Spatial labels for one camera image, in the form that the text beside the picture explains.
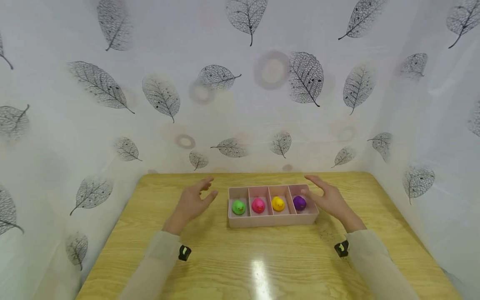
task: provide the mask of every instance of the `white curtain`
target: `white curtain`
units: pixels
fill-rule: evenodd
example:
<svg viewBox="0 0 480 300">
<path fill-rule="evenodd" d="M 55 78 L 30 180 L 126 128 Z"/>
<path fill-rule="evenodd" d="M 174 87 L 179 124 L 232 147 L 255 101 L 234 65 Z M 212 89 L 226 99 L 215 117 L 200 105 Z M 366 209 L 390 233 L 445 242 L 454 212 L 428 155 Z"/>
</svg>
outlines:
<svg viewBox="0 0 480 300">
<path fill-rule="evenodd" d="M 368 171 L 480 292 L 480 0 L 0 6 L 5 299 L 74 299 L 149 172 Z"/>
</svg>

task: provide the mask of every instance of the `pink organizer box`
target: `pink organizer box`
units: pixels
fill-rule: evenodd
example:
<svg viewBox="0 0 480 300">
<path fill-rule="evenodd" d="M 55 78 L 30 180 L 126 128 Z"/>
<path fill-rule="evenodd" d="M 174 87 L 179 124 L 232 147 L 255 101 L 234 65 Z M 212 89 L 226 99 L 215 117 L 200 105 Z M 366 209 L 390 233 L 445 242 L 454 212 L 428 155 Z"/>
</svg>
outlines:
<svg viewBox="0 0 480 300">
<path fill-rule="evenodd" d="M 269 185 L 232 187 L 228 189 L 228 225 L 231 228 L 246 228 L 260 226 L 282 226 L 313 224 L 319 214 L 315 203 L 302 195 L 307 202 L 307 207 L 302 211 L 295 210 L 292 199 L 300 196 L 302 189 L 308 189 L 306 184 Z M 283 211 L 278 212 L 272 208 L 272 199 L 280 197 L 285 202 Z M 258 214 L 252 209 L 252 202 L 260 198 L 265 202 L 265 210 Z M 243 215 L 236 215 L 232 211 L 235 200 L 242 201 L 247 207 Z"/>
</svg>

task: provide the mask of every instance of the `table surface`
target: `table surface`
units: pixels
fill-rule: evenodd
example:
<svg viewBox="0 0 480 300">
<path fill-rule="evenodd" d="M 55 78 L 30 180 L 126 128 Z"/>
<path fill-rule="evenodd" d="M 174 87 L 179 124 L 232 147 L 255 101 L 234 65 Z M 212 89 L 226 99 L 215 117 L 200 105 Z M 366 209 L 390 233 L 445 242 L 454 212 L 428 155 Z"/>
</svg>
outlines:
<svg viewBox="0 0 480 300">
<path fill-rule="evenodd" d="M 149 174 L 139 181 L 77 299 L 115 300 L 182 189 L 208 174 Z M 182 233 L 192 249 L 178 261 L 161 299 L 370 299 L 369 289 L 333 246 L 345 230 L 320 212 L 316 224 L 228 228 L 228 187 L 306 183 L 301 174 L 211 174 L 216 200 Z M 373 229 L 421 299 L 459 299 L 435 260 L 368 173 L 320 173 Z M 310 182 L 310 189 L 318 191 Z"/>
</svg>

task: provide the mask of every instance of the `beige sleeve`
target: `beige sleeve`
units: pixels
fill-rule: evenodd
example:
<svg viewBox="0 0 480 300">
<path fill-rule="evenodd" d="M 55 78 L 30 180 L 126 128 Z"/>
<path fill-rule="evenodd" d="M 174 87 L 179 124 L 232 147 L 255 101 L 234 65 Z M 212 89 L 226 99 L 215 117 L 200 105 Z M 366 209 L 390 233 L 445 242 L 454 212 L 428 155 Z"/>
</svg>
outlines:
<svg viewBox="0 0 480 300">
<path fill-rule="evenodd" d="M 163 285 L 178 260 L 180 246 L 179 236 L 164 231 L 157 232 L 118 300 L 158 300 Z"/>
<path fill-rule="evenodd" d="M 375 299 L 419 299 L 375 232 L 359 230 L 347 233 L 346 237 L 348 256 Z"/>
</svg>

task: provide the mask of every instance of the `yellow toy chick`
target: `yellow toy chick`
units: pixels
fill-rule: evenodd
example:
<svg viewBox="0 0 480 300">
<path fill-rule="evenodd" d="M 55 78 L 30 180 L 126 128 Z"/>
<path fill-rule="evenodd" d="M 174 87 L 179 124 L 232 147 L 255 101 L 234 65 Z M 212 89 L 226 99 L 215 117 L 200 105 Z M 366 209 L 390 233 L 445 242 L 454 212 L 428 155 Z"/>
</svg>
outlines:
<svg viewBox="0 0 480 300">
<path fill-rule="evenodd" d="M 273 197 L 272 208 L 278 212 L 281 212 L 285 208 L 285 202 L 280 197 Z"/>
</svg>

